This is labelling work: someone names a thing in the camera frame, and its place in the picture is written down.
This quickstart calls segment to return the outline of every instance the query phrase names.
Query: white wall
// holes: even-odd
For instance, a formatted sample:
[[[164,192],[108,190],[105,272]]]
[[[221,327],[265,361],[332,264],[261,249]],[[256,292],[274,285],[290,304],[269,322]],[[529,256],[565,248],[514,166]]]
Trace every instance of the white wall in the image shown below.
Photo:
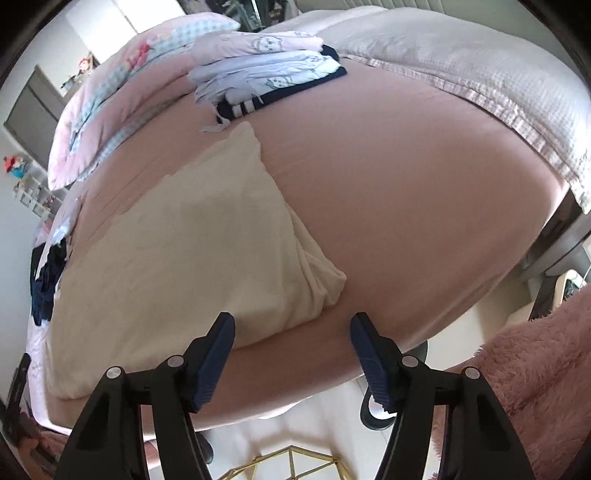
[[[176,0],[78,0],[66,18],[104,63],[137,33],[184,15]]]
[[[63,12],[35,37],[0,89],[0,137],[2,140],[0,158],[22,151],[4,128],[4,122],[33,73],[35,65],[41,67],[43,73],[59,91],[61,85],[78,72],[78,62],[87,55],[88,51],[89,49],[66,21]]]
[[[0,148],[10,148],[3,138]],[[12,196],[13,180],[0,172],[0,395],[5,400],[27,341],[31,250],[39,225],[39,218]]]
[[[27,47],[0,89],[0,160],[22,152],[4,129],[18,95],[39,65],[56,88],[78,71],[88,48],[60,14]],[[12,196],[16,179],[0,171],[0,395],[6,398],[12,373],[25,351],[31,307],[31,250],[39,218]]]

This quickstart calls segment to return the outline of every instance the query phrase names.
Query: mattress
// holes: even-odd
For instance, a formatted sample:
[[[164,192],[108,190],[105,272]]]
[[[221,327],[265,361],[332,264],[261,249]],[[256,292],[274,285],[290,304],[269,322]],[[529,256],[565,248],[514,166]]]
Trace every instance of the mattress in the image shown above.
[[[315,320],[234,350],[212,402],[193,417],[197,429],[259,417],[360,375],[348,332],[358,311],[403,349],[435,335],[496,286],[566,194],[566,182],[486,112],[418,80],[343,65],[346,77],[247,119],[287,203],[346,273],[345,289]],[[76,183],[66,204],[85,201],[69,261],[164,175],[226,138],[200,132],[212,122],[184,97]],[[42,425],[64,431],[86,399],[48,394],[46,334],[30,327],[31,406]],[[148,407],[143,419],[151,438]]]

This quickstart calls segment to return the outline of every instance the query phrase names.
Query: folded baby clothes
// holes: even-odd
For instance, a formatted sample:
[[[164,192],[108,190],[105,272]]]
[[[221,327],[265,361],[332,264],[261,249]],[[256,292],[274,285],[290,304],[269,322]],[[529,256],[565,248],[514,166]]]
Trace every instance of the folded baby clothes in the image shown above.
[[[260,55],[245,55],[231,59],[219,60],[209,65],[199,66],[189,72],[189,79],[195,86],[209,82],[217,76],[241,72],[245,69],[285,63],[287,61],[305,61],[310,57],[322,56],[314,50],[282,51],[279,53],[262,53]]]
[[[330,56],[311,51],[304,60],[268,63],[217,75],[199,85],[194,97],[199,105],[217,105],[224,98],[237,104],[278,88],[320,79],[339,67],[339,62]]]
[[[322,53],[325,56],[331,57],[334,61],[339,60],[339,55],[331,47],[325,45]],[[273,88],[268,93],[265,93],[259,97],[250,98],[240,103],[231,103],[229,99],[232,99],[232,93],[229,92],[226,94],[226,98],[221,100],[216,107],[218,113],[217,121],[218,123],[225,125],[229,120],[242,117],[248,113],[252,113],[255,110],[259,110],[270,103],[274,103],[277,100],[281,100],[282,98],[288,97],[298,92],[303,92],[304,90],[321,85],[331,80],[335,80],[344,75],[347,75],[347,70],[339,65],[339,68],[335,70],[334,73],[329,73],[324,77],[296,85],[288,85],[288,81],[284,80],[283,82],[285,83],[285,86]]]
[[[191,53],[197,65],[209,65],[232,57],[297,50],[320,51],[322,39],[304,32],[213,33],[200,37]]]

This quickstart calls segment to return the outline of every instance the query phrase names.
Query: white floor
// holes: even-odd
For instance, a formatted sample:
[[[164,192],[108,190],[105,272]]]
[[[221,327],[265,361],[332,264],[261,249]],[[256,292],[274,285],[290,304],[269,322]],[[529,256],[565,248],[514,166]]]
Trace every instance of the white floor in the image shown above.
[[[447,329],[429,340],[427,364],[446,369],[472,356],[475,350],[493,336],[507,316],[527,304],[530,295],[525,285],[509,276],[473,308]],[[250,462],[288,445],[340,455],[354,478],[371,480],[384,454],[389,438],[387,432],[373,432],[361,424],[359,406],[365,393],[364,378],[345,383],[300,403],[287,413],[269,420],[253,420],[205,433],[215,452],[209,466],[212,478],[222,476],[230,468]],[[287,457],[261,468],[255,480],[281,480],[289,477]],[[302,465],[302,473],[313,465]],[[430,479],[439,468],[439,460],[431,451],[425,468]],[[150,472],[152,480],[163,478],[162,471]],[[338,479],[332,468],[313,474],[317,480]]]

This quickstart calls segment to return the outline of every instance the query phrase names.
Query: toy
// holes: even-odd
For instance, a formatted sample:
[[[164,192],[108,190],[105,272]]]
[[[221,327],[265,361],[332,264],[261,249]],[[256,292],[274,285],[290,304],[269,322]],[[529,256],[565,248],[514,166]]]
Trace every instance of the toy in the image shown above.
[[[51,206],[53,205],[55,199],[56,198],[53,195],[48,195],[47,198],[43,201],[42,206],[51,210]]]
[[[19,155],[12,155],[11,157],[4,157],[4,171],[12,174],[14,177],[21,179],[27,170],[28,162]]]

